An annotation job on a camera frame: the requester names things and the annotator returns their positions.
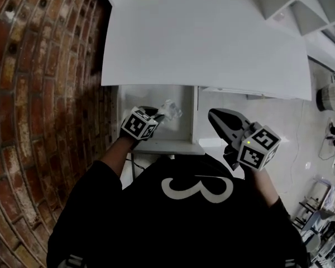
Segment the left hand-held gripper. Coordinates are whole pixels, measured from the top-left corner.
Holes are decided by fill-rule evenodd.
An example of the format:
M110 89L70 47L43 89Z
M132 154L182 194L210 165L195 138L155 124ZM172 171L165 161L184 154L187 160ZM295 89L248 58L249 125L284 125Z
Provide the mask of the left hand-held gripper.
M164 109L147 106L133 107L122 122L119 136L132 137L136 141L147 140L166 118L167 112Z

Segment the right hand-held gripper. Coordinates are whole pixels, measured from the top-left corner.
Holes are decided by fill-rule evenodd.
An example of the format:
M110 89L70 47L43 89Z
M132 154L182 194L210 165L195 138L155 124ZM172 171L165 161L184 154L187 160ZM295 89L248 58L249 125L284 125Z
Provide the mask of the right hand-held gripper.
M212 108L208 120L220 138L228 138L223 157L232 170L243 164L260 171L279 148L281 138L270 127L251 123L238 112Z

